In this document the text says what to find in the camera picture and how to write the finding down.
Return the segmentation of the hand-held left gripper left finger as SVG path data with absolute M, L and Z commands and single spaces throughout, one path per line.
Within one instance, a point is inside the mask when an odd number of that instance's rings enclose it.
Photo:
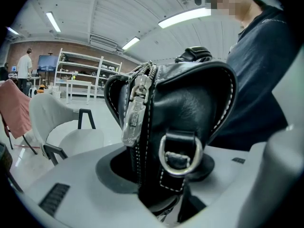
M 117 143 L 71 156 L 33 182 L 26 194 L 39 204 L 55 184 L 68 185 L 54 218 L 71 228 L 164 227 L 139 200 L 137 185 L 111 170 L 111 159 L 124 150 Z

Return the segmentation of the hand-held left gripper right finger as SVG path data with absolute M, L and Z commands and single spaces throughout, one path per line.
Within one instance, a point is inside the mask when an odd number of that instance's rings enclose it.
M 211 174 L 190 184 L 206 207 L 183 228 L 295 227 L 303 193 L 293 190 L 304 175 L 304 51 L 300 49 L 273 90 L 288 126 L 248 152 L 208 146 Z

